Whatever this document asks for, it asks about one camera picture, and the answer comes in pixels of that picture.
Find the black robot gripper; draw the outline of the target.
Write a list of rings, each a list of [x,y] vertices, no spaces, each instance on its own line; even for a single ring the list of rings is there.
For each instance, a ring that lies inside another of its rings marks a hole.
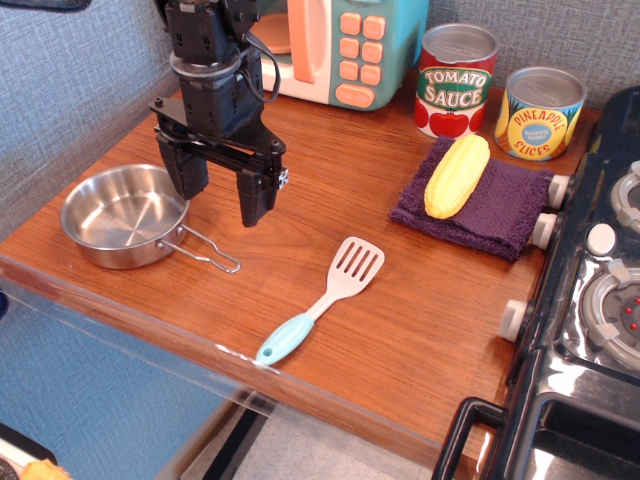
[[[157,141],[176,192],[191,200],[209,184],[208,164],[237,174],[242,223],[250,228],[275,206],[287,183],[286,147],[261,121],[263,105],[247,79],[180,80],[182,97],[155,98]]]

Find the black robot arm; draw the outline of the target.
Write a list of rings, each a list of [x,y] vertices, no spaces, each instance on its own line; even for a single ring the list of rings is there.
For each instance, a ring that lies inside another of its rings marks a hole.
[[[156,98],[161,157],[179,195],[190,200],[215,163],[236,174],[242,222],[255,226],[288,180],[286,145],[262,122],[261,57],[270,51],[251,29],[253,1],[159,1],[171,37],[170,65],[180,99]]]

